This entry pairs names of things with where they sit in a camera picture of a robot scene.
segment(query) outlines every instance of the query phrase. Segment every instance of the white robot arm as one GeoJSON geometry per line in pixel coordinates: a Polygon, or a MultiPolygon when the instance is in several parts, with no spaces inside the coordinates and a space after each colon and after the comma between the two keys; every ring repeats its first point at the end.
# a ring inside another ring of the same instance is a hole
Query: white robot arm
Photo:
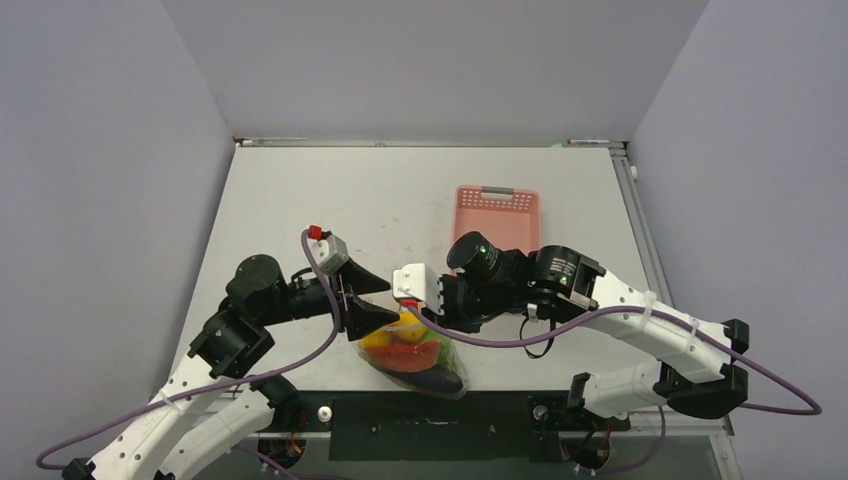
{"type": "MultiPolygon", "coordinates": [[[[227,298],[191,342],[189,352],[152,403],[163,408],[139,415],[91,459],[76,459],[62,471],[65,480],[189,479],[247,435],[267,427],[294,401],[297,390],[282,377],[251,382],[239,398],[198,427],[192,426],[220,395],[219,386],[244,378],[274,345],[269,325],[322,315],[335,302],[342,313],[340,331],[357,340],[397,320],[397,312],[364,302],[356,294],[388,290],[385,280],[350,259],[344,242],[312,227],[308,248],[331,298],[317,278],[303,279],[307,268],[286,283],[276,260],[254,255],[237,268],[227,298]],[[204,392],[171,401],[188,390],[204,392]]],[[[306,237],[303,238],[306,248],[306,237]]]]}
{"type": "Polygon", "coordinates": [[[396,270],[393,296],[422,302],[425,320],[465,332],[479,331],[480,324],[506,312],[567,323],[605,307],[644,309],[642,314],[606,313],[583,326],[628,343],[657,361],[575,376],[569,389],[574,408],[600,418],[625,418],[635,409],[668,404],[685,415],[721,418],[747,398],[747,372],[695,335],[700,331],[743,353],[749,335],[743,322],[695,319],[657,301],[652,292],[630,287],[591,258],[561,246],[525,255],[498,250],[479,232],[471,232],[453,245],[448,266],[456,277],[440,276],[424,264],[396,270]],[[658,318],[657,312],[684,319],[694,328],[658,318]]]}

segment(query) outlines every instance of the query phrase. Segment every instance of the plastic bag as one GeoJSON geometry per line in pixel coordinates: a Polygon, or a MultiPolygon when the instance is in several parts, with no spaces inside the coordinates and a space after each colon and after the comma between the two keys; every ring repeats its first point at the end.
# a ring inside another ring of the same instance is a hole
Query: plastic bag
{"type": "Polygon", "coordinates": [[[458,399],[468,391],[465,367],[446,338],[403,311],[400,319],[357,342],[359,354],[400,386],[458,399]]]}

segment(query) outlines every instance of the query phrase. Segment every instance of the light purple wall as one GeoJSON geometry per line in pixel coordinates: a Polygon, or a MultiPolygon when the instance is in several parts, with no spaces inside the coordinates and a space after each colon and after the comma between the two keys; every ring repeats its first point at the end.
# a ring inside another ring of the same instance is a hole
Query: light purple wall
{"type": "Polygon", "coordinates": [[[2,1],[0,66],[0,477],[54,479],[167,375],[232,141],[158,0],[2,1]]]}
{"type": "Polygon", "coordinates": [[[846,25],[842,0],[712,0],[631,144],[677,305],[749,322],[751,357],[824,406],[733,414],[746,478],[848,475],[846,25]]]}
{"type": "Polygon", "coordinates": [[[707,0],[163,0],[239,136],[630,138],[707,0]]]}

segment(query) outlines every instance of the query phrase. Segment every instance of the purple cable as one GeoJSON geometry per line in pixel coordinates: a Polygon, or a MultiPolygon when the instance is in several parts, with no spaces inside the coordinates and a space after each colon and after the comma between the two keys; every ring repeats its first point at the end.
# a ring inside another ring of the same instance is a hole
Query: purple cable
{"type": "MultiPolygon", "coordinates": [[[[575,329],[575,328],[577,328],[581,325],[584,325],[587,322],[590,322],[590,321],[592,321],[592,320],[594,320],[598,317],[601,317],[603,315],[610,315],[610,314],[614,314],[614,313],[642,314],[642,313],[645,313],[645,308],[644,307],[637,307],[635,305],[622,305],[622,306],[615,306],[615,307],[600,308],[600,309],[592,311],[592,312],[584,313],[583,315],[575,318],[574,320],[569,321],[568,323],[566,323],[565,325],[563,325],[561,327],[557,327],[555,330],[551,330],[550,332],[546,332],[546,333],[543,333],[541,335],[536,335],[535,337],[525,338],[523,340],[501,340],[501,341],[484,340],[484,339],[469,337],[467,335],[462,335],[462,334],[459,334],[459,333],[456,333],[456,332],[452,332],[452,331],[450,331],[450,330],[448,330],[444,327],[441,327],[441,326],[437,325],[436,323],[432,322],[431,320],[429,320],[424,315],[421,315],[421,312],[419,312],[416,308],[410,307],[409,311],[412,312],[413,315],[415,315],[421,323],[423,323],[425,326],[427,326],[431,330],[438,332],[438,333],[440,333],[440,334],[442,334],[442,335],[444,335],[448,338],[454,339],[458,342],[467,343],[469,345],[476,345],[478,347],[520,348],[520,347],[526,347],[527,345],[534,345],[536,343],[541,343],[541,342],[547,341],[548,339],[562,335],[563,333],[568,332],[569,330],[573,330],[573,329],[575,329]]],[[[692,330],[694,330],[693,326],[689,325],[685,321],[683,321],[683,320],[681,320],[681,319],[679,319],[679,318],[677,318],[674,315],[671,315],[669,313],[654,310],[653,312],[651,312],[651,315],[654,316],[654,317],[657,317],[659,319],[665,320],[669,323],[672,323],[672,324],[674,324],[674,325],[676,325],[676,326],[678,326],[678,327],[680,327],[680,328],[682,328],[686,331],[691,332],[692,330]]],[[[762,374],[763,376],[765,376],[769,380],[777,383],[778,385],[785,388],[786,390],[789,390],[792,394],[794,394],[796,397],[800,398],[807,405],[810,406],[810,408],[807,410],[807,409],[798,409],[798,408],[773,407],[771,405],[760,405],[760,404],[757,404],[757,403],[743,403],[742,405],[739,406],[740,408],[747,408],[747,409],[750,409],[750,410],[759,410],[759,411],[762,411],[762,412],[780,413],[780,414],[784,414],[784,415],[819,415],[819,414],[822,413],[821,405],[819,405],[818,402],[816,402],[813,399],[813,397],[811,397],[810,395],[808,395],[807,393],[805,393],[803,390],[796,387],[795,385],[792,385],[788,381],[779,377],[777,374],[775,374],[771,370],[769,370],[769,369],[765,368],[764,366],[760,365],[759,363],[745,357],[744,355],[741,355],[739,353],[734,352],[730,348],[719,343],[718,340],[715,340],[714,338],[704,334],[700,330],[695,330],[695,336],[700,338],[701,340],[703,340],[704,342],[706,342],[707,344],[709,344],[713,348],[721,351],[725,355],[729,355],[731,358],[738,361],[739,363],[750,367],[755,372],[762,374]]]]}
{"type": "MultiPolygon", "coordinates": [[[[330,284],[327,281],[327,278],[324,275],[320,274],[320,270],[318,268],[318,263],[312,257],[312,252],[310,252],[310,250],[309,250],[308,239],[309,239],[309,231],[304,230],[300,234],[300,245],[301,245],[301,247],[303,247],[303,253],[306,255],[306,260],[309,261],[309,266],[312,268],[312,271],[315,272],[315,276],[318,278],[318,281],[321,282],[321,286],[324,288],[324,293],[326,293],[327,296],[332,299],[332,298],[334,298],[333,291],[330,288],[330,284]]],[[[290,371],[294,370],[295,368],[302,367],[303,365],[311,362],[312,360],[315,359],[315,357],[324,353],[324,350],[327,350],[327,348],[329,348],[330,345],[333,344],[333,341],[336,339],[336,335],[338,335],[338,330],[341,326],[341,313],[339,312],[339,306],[336,304],[336,302],[330,301],[330,307],[333,310],[333,331],[330,332],[330,336],[327,337],[327,340],[324,340],[324,343],[322,343],[320,347],[318,347],[314,352],[310,353],[309,355],[301,358],[300,360],[298,360],[294,363],[286,365],[285,367],[281,367],[281,368],[278,368],[276,370],[271,370],[269,372],[265,372],[265,373],[260,374],[260,375],[253,375],[253,376],[248,376],[248,377],[244,377],[244,378],[227,380],[226,382],[221,382],[221,383],[218,383],[218,384],[215,384],[215,385],[207,385],[205,387],[199,387],[199,388],[194,388],[192,390],[186,390],[185,392],[180,392],[180,393],[170,397],[169,400],[171,402],[175,402],[177,400],[182,400],[183,398],[190,397],[192,395],[200,395],[202,393],[214,392],[215,390],[225,390],[227,388],[234,387],[236,385],[243,385],[245,383],[256,382],[256,381],[259,381],[259,380],[264,380],[266,378],[276,377],[277,375],[281,375],[283,373],[290,372],[290,371]]],[[[138,410],[134,410],[130,413],[127,413],[126,415],[118,417],[115,420],[112,420],[111,422],[103,424],[103,425],[101,425],[101,426],[99,426],[95,429],[92,429],[92,430],[89,430],[88,432],[77,435],[76,437],[69,438],[69,439],[67,439],[63,442],[59,442],[56,445],[53,445],[52,447],[41,452],[38,455],[38,457],[35,459],[35,464],[36,464],[36,466],[38,466],[38,468],[41,468],[41,469],[44,469],[44,470],[62,470],[62,469],[65,468],[64,465],[58,465],[58,464],[55,464],[55,463],[44,463],[44,459],[47,458],[47,456],[52,455],[52,454],[58,452],[59,450],[61,450],[63,448],[69,447],[71,445],[82,442],[84,440],[88,440],[89,438],[100,435],[101,433],[105,432],[106,430],[109,430],[110,428],[117,427],[118,425],[121,425],[122,423],[128,422],[135,417],[138,417],[138,416],[144,415],[146,413],[152,412],[153,410],[156,410],[157,408],[161,408],[161,407],[164,407],[164,406],[165,406],[165,402],[162,401],[162,400],[148,404],[148,405],[145,405],[145,406],[139,408],[138,410]]]]}
{"type": "Polygon", "coordinates": [[[233,450],[241,450],[242,452],[255,455],[263,462],[267,463],[268,465],[271,465],[271,468],[273,468],[274,470],[277,470],[283,475],[287,476],[290,480],[350,480],[345,477],[336,477],[334,475],[295,475],[279,463],[275,462],[273,458],[269,457],[268,455],[265,455],[264,453],[258,450],[242,447],[241,445],[234,446],[233,450]]]}

